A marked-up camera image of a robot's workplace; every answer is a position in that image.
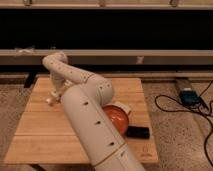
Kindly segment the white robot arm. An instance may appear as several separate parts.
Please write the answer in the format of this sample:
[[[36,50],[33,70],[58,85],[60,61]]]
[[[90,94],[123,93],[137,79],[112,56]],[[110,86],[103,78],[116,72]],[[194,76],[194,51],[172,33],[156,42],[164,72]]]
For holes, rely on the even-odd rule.
[[[103,110],[114,96],[111,82],[69,65],[64,52],[48,55],[42,63],[56,92],[65,81],[72,83],[60,102],[95,171],[146,171]]]

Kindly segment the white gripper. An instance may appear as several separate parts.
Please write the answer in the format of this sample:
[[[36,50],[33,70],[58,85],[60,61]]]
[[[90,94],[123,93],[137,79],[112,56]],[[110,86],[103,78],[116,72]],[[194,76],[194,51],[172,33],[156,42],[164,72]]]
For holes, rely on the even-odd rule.
[[[70,86],[71,82],[66,79],[53,79],[54,90],[51,92],[53,97],[60,97]]]

